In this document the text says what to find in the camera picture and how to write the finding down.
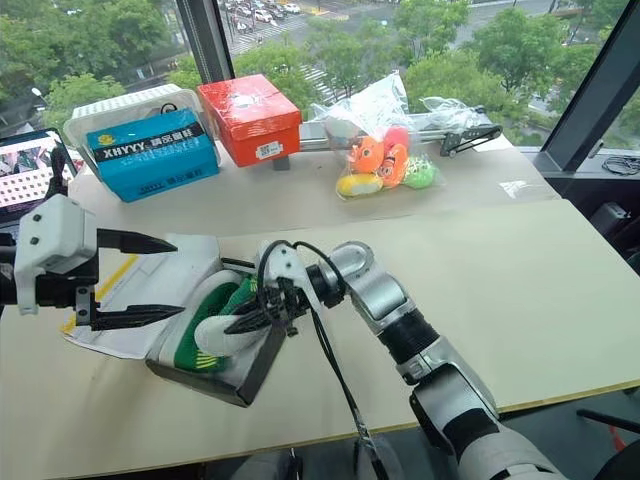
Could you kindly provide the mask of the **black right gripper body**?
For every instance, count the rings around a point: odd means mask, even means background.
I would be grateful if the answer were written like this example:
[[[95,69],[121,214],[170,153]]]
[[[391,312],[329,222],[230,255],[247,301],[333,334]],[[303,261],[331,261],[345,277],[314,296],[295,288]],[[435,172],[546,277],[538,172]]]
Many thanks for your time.
[[[294,321],[306,315],[310,309],[304,291],[286,278],[278,278],[272,286],[260,279],[257,284],[257,301],[260,310],[258,328],[282,327],[288,337],[299,333]]]

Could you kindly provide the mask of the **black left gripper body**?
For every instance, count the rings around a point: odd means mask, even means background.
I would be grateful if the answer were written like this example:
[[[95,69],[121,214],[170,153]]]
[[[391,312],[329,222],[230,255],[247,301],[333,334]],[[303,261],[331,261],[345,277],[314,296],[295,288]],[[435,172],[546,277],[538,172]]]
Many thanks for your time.
[[[43,250],[38,254],[38,266],[44,272],[35,278],[37,304],[72,307],[79,326],[90,327],[90,321],[101,311],[94,291],[99,280],[101,249],[97,245],[97,229],[60,227],[45,238]]]

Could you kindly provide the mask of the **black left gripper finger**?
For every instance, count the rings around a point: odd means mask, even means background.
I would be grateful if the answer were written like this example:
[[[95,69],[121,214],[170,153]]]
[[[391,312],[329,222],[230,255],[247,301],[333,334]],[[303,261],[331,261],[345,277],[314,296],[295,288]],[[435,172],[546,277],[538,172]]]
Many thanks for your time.
[[[184,307],[174,305],[130,305],[121,311],[98,311],[89,326],[93,331],[140,328],[168,319],[184,310]]]
[[[175,252],[174,244],[146,234],[114,230],[97,229],[97,245],[99,248],[116,249],[127,254],[158,254]]]

